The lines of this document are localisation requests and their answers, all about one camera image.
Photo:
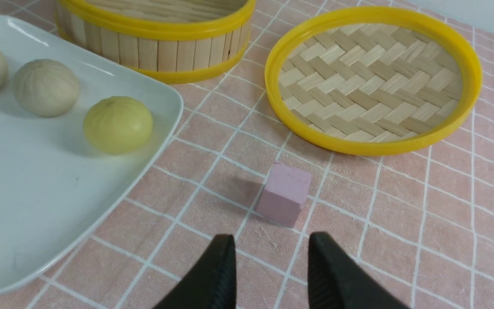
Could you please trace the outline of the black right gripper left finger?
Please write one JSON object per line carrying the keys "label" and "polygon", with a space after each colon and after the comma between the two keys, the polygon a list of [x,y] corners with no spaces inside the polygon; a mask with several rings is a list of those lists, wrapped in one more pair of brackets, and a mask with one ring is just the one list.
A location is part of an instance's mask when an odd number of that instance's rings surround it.
{"label": "black right gripper left finger", "polygon": [[237,271],[233,235],[218,234],[155,309],[235,309]]}

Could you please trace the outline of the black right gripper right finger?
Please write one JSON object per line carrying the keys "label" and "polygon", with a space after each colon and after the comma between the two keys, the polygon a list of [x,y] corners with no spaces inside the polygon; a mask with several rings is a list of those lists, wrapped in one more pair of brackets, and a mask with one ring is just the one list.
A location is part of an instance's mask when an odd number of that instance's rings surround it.
{"label": "black right gripper right finger", "polygon": [[407,308],[351,259],[329,233],[312,233],[308,244],[310,309]]}

